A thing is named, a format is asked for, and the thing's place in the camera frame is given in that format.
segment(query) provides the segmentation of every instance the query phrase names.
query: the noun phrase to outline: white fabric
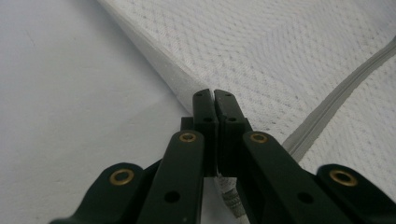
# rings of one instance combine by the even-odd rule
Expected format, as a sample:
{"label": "white fabric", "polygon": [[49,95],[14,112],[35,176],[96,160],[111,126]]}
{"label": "white fabric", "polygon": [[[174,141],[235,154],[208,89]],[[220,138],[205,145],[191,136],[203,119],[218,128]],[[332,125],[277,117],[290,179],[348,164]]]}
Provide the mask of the white fabric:
{"label": "white fabric", "polygon": [[[342,80],[396,35],[395,1],[100,2],[186,108],[191,111],[191,96],[198,90],[231,91],[253,128],[270,133],[281,143]],[[381,71],[390,71],[391,63],[384,67]],[[394,82],[388,88],[396,88]],[[360,91],[354,93],[355,98],[362,94],[372,100],[376,97],[375,91]],[[390,91],[382,93],[392,97]],[[387,105],[389,101],[376,103],[378,111],[393,106]],[[367,104],[350,110],[363,109]],[[387,134],[370,143],[346,139],[348,143],[342,147],[349,151],[340,156],[342,160],[328,155],[335,153],[331,151],[336,147],[332,139],[339,130],[334,125],[347,125],[344,120],[348,118],[342,113],[337,113],[337,121],[332,121],[332,128],[321,135],[302,164],[315,172],[325,161],[353,163],[353,168],[368,176],[380,170],[377,163],[395,170],[391,160],[381,159],[394,155],[394,128],[387,128]],[[396,119],[394,110],[386,113],[382,121]],[[380,117],[365,116],[359,125],[368,120],[371,124]],[[345,132],[359,135],[352,128],[359,125],[354,123]],[[381,129],[380,125],[371,127]],[[382,156],[369,153],[372,146],[380,147]],[[358,154],[371,162],[358,160]],[[375,183],[396,200],[394,180],[390,172],[376,178]]]}

